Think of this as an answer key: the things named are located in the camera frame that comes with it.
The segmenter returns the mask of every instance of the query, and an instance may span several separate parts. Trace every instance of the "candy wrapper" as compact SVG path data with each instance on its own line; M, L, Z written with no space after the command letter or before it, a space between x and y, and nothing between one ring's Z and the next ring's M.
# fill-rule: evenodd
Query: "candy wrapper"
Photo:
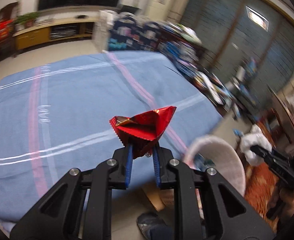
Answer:
M133 117L114 116L109 120L124 146L133 145L133 158L144 156L156 145L167 128L175 106L168 106Z

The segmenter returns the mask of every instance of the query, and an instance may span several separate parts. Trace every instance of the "blue towel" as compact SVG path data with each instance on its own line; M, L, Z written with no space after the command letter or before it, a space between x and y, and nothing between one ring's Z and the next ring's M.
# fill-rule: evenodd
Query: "blue towel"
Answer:
M0 221L18 221L69 169L95 168L123 147L113 116L170 105L177 110L159 143L178 158L221 116L160 53L73 57L2 79ZM130 188L153 176L152 158L134 160Z

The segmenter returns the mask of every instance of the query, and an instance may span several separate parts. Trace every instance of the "person's hand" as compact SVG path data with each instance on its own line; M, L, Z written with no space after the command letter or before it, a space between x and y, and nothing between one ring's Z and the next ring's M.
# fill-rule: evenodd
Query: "person's hand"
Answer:
M282 221L288 220L294 214L294 190L292 191L287 188L281 188L279 190L279 187L276 185L267 205L268 210L276 206L279 197L285 202L285 207L282 209L279 218Z

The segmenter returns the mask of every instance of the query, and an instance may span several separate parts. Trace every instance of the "white stripe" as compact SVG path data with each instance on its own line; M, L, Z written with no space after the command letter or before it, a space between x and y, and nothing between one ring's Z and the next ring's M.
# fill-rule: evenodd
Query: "white stripe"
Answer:
M181 101L179 101L177 103L174 103L172 105L173 106L176 106L177 107L177 110L176 111L179 112L181 110L184 110L184 109L186 109L186 108L188 108L190 106L193 106L193 105L195 105L195 104L203 101L204 99L205 99L205 97L201 93L199 93L199 94L190 96L188 98L185 98L184 100L181 100ZM52 148L49 148L49 149L40 150L38 153L48 152L48 151L54 151L54 150L57 150L57 149L60 149L60 148L64 148L64 147L68 147L68 146L72 146L72 145L75 145L75 144L82 145L82 144L87 143L86 141L90 142L90 141L100 140L102 138L105 138L105 137L107 138L107 137L111 137L111 136L112 136L112 138L114 138L116 136L116 134L115 134L115 132L114 132L113 129L109 129L109 130L106 130L104 132L94 133L94 134L85 136L83 138L79 138L79 139L76 139L74 141L71 141L71 142L68 142L68 143L64 143L64 144L61 144L61 145L58 145L58 146L55 146L55 147L52 147ZM77 147L77 145L76 146L73 146L71 148L67 148L67 149L61 150L58 153L59 154L62 154L62 153L65 153L65 152L69 152L70 151L69 149L75 150L75 147ZM32 152L32 153L25 153L25 154L19 155L19 156L13 156L13 157L7 157L7 158L0 158L0 161L21 158L21 157L25 157L25 156L32 155L32 154L35 154L35 153L36 152ZM52 154L42 155L42 156L40 156L38 158L44 158L44 157L47 157L47 156L54 156L54 155L57 155L57 152L56 153L52 153ZM2 166L2 165L9 165L9 164L15 164L15 163L19 163L19 162L22 162L22 161L26 161L26 160L20 160L20 161L11 162L11 163L0 163L0 166Z
M50 70L49 70L49 67L46 66L46 67L42 67L42 71L49 72ZM43 107L43 106L48 105L48 77L42 78L41 82L42 82L42 84L41 84L41 106ZM50 132L49 132L49 123L41 122L41 126L42 126L44 148L50 149L52 147L52 144L51 144L51 136L50 136ZM48 156L47 163L48 163L49 172L51 174L52 183L55 184L58 181L58 175L57 175L54 157Z
M147 62L150 60L154 60L154 59L164 59L163 55L153 55L153 56L148 56L148 57L141 57L141 58L136 58L136 59L127 59L127 60L120 60L120 62L122 62L123 64L128 64L128 63L138 63L138 62ZM73 71L78 71L78 70L86 70L86 69L95 69L95 68L101 68L101 67L108 67L113 65L112 63L109 62L103 62L103 63L97 63L97 64L91 64L91 65L84 65L84 66L79 66L79 67L70 67L70 68L65 68L65 69L60 69L60 70L56 70L53 72L49 72L49 73L45 73L45 74L40 74L40 75L36 75L30 78L25 78L22 80L18 80L16 82L7 84L7 85L3 85L0 86L0 90L4 89L4 88L8 88L17 84L22 84L37 78L42 78L42 77L47 77L47 76L53 76L53 75L57 75L57 74L63 74L63 73L68 73L68 72L73 72Z
M71 148L60 150L58 152L54 152L54 153L51 153L51 154L46 154L46 155L42 155L42 156L39 156L39 157L24 159L24 160L20 160L20 161L11 162L11 163L0 163L0 166L16 164L16 163L22 163L22 162L28 162L28 161L32 161L32 160L36 160L36 159L40 159L40 158L47 158L47 157L50 157L50 156L60 155L60 154L66 153L66 152L71 152L71 151L74 151L74 150L77 150L77 149L80 149L80 148L95 144L95 143L108 141L108 140L114 139L116 137L117 137L116 134L112 134L112 135L100 137L100 138L97 138L97 139L93 139L93 140L90 140L90 141L87 141L87 142L83 142L83 143L75 145L75 146L73 146Z
M113 129L109 129L109 130L99 132L99 133L93 133L91 135L85 136L83 138L76 139L76 140L68 142L68 143L64 143L64 144L61 144L61 145L58 145L58 146L55 146L55 147L52 147L52 148L49 148L49 149L40 150L40 151L38 151L38 153L48 152L48 151L55 151L55 150L58 150L60 148L69 147L69 146L72 146L72 145L75 145L75 144L78 144L78 143L81 143L81 142L84 142L84 141L91 140L93 138L102 137L102 136L106 136L106 135L111 135L111 134L114 134L114 133L115 132L114 132ZM25 153L25 154L22 154L22 155L13 156L13 157L7 157L7 158L0 158L0 161L21 158L21 157L25 157L25 156L32 155L32 154L35 154L35 153L37 153L37 152Z
M178 102L175 106L177 107L176 111L179 112L181 110L184 110L185 108L188 108L190 106L193 106L197 103L200 103L201 101L205 100L206 97L199 93L194 96L188 97L180 102Z

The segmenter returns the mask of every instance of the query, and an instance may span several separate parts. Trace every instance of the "wooden cabinet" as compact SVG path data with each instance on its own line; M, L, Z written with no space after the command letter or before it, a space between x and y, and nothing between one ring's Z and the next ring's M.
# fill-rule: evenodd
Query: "wooden cabinet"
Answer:
M25 49L49 41L50 27L30 31L16 37L16 48Z
M85 19L76 19L74 17L54 19L48 24L39 26L35 25L33 27L16 32L13 35L15 38L15 46L17 50L23 50L51 41L89 38L92 36L92 30L94 29L95 22L97 21L97 17L90 16ZM76 33L68 35L68 31L66 31L64 34L63 28L66 28L67 25L76 25Z

